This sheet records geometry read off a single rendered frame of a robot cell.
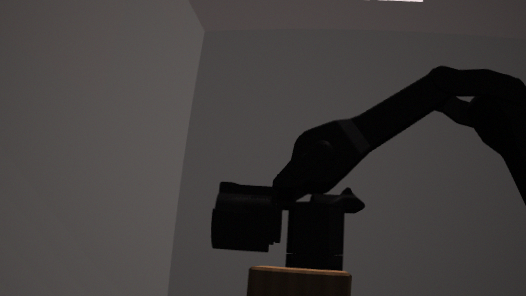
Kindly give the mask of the brown wooden post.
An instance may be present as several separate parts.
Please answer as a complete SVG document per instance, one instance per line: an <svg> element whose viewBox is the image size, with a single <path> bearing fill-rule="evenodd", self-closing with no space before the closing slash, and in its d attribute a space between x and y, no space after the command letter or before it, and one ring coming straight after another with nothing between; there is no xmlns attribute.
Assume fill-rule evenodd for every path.
<svg viewBox="0 0 526 296"><path fill-rule="evenodd" d="M247 296L351 296L345 271L251 266Z"/></svg>

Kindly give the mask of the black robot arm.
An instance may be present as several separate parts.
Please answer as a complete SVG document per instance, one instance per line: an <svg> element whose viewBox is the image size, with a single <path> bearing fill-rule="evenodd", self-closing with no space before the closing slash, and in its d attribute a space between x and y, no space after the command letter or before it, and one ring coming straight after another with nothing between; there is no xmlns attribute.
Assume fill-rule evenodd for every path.
<svg viewBox="0 0 526 296"><path fill-rule="evenodd" d="M324 193L367 154L433 111L474 128L503 157L526 204L525 84L488 69L441 65L359 116L302 133L272 187L221 182L212 248L268 252L281 242L282 210L289 210L286 253L344 255L345 213L357 213L365 203L349 187L340 195ZM298 201L308 194L309 201Z"/></svg>

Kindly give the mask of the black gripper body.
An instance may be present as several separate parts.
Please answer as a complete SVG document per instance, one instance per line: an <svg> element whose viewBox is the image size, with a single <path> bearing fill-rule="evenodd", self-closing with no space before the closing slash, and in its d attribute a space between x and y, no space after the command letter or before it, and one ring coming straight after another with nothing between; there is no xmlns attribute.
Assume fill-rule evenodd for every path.
<svg viewBox="0 0 526 296"><path fill-rule="evenodd" d="M343 271L343 258L344 255L286 254L285 267Z"/></svg>

